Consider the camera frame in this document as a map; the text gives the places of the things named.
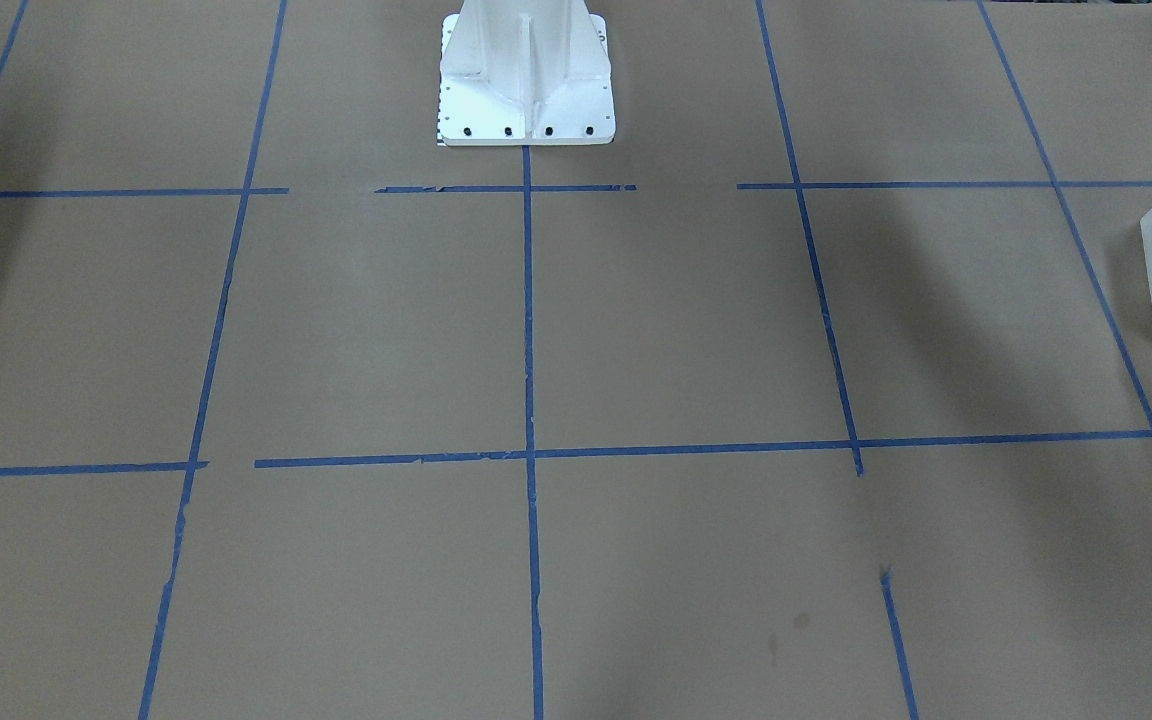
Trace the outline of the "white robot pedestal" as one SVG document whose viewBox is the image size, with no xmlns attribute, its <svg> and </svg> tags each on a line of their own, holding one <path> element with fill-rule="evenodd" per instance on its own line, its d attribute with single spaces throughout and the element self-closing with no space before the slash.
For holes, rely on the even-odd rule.
<svg viewBox="0 0 1152 720">
<path fill-rule="evenodd" d="M 439 145 L 616 137 L 608 26 L 585 1 L 465 1 L 444 18 L 440 41 Z"/>
</svg>

